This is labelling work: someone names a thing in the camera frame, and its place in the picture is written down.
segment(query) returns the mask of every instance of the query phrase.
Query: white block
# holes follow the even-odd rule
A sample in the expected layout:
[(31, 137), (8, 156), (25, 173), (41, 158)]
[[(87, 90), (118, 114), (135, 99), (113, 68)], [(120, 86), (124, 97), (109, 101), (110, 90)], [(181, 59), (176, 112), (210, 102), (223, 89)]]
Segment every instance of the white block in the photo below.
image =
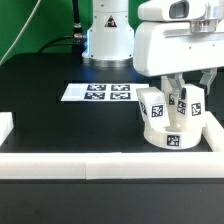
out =
[(12, 113), (0, 113), (0, 146), (13, 129)]
[(203, 128), (203, 135), (214, 152), (224, 152), (224, 129), (212, 115), (205, 113), (206, 126)]
[(152, 128), (170, 125), (164, 93), (156, 87), (137, 89), (143, 120)]

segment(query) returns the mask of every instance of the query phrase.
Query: black tabletop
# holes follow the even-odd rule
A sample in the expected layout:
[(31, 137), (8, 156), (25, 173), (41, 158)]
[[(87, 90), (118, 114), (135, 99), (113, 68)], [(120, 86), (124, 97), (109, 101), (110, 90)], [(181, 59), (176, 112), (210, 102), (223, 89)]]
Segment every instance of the black tabletop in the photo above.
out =
[[(199, 75), (187, 79), (197, 82)], [(145, 78), (133, 67), (87, 66), (71, 54), (16, 55), (0, 68), (0, 111), (13, 112), (15, 125), (1, 152), (169, 151), (144, 139), (138, 102), (61, 102), (69, 83), (159, 87), (160, 78)], [(210, 150), (202, 138), (185, 151)]]

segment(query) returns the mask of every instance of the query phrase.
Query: cable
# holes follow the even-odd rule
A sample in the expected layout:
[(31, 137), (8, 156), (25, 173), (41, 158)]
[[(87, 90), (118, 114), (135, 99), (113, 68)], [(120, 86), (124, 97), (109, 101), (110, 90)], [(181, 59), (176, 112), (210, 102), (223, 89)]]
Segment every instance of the cable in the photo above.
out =
[(79, 16), (79, 2), (78, 0), (72, 0), (73, 6), (73, 19), (74, 19), (74, 33), (82, 33), (82, 25)]
[(45, 49), (47, 49), (47, 48), (49, 48), (49, 47), (63, 47), (63, 46), (70, 46), (70, 47), (72, 47), (72, 46), (77, 46), (77, 45), (80, 45), (80, 44), (78, 44), (78, 43), (64, 43), (64, 44), (60, 44), (60, 43), (58, 43), (58, 44), (49, 44), (49, 45), (47, 45), (45, 48), (41, 48), (41, 49), (38, 51), (38, 53), (42, 53)]
[(59, 41), (62, 41), (62, 40), (68, 40), (68, 39), (74, 39), (74, 36), (64, 36), (64, 37), (59, 37), (57, 39), (54, 39), (54, 40), (48, 42), (47, 44), (45, 44), (43, 47), (41, 47), (40, 50), (37, 53), (41, 53), (46, 48), (48, 48), (48, 46), (50, 46), (52, 44), (55, 44), (55, 43), (57, 43)]
[(24, 33), (24, 31), (26, 30), (27, 26), (29, 25), (31, 19), (33, 18), (34, 14), (36, 13), (40, 3), (42, 0), (38, 0), (37, 4), (35, 5), (33, 11), (31, 12), (29, 18), (27, 19), (26, 23), (24, 24), (23, 28), (21, 29), (20, 33), (18, 34), (18, 36), (16, 37), (15, 41), (13, 42), (13, 44), (11, 45), (11, 47), (8, 49), (8, 51), (5, 53), (5, 55), (2, 57), (1, 61), (0, 61), (0, 66), (2, 66), (2, 64), (4, 63), (6, 57), (11, 53), (11, 51), (13, 50), (13, 48), (15, 47), (15, 45), (17, 44), (17, 42), (19, 41), (20, 37), (22, 36), (22, 34)]

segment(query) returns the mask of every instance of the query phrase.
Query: white cylinder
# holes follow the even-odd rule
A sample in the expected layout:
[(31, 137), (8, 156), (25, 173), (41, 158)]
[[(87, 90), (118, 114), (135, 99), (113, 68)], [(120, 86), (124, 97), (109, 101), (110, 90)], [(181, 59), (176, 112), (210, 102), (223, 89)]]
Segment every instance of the white cylinder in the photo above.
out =
[(93, 0), (93, 24), (87, 33), (84, 62), (114, 67), (119, 61), (132, 59), (134, 31), (128, 23), (128, 3), (128, 0)]

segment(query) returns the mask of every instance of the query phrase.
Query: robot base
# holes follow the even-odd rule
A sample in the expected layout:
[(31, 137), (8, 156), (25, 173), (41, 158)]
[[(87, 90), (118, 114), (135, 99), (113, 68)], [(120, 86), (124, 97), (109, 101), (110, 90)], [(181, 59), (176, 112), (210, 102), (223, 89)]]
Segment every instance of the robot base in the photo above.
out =
[(125, 60), (97, 60), (93, 58), (83, 57), (83, 63), (105, 68), (109, 67), (118, 68), (133, 65), (133, 58), (128, 58)]

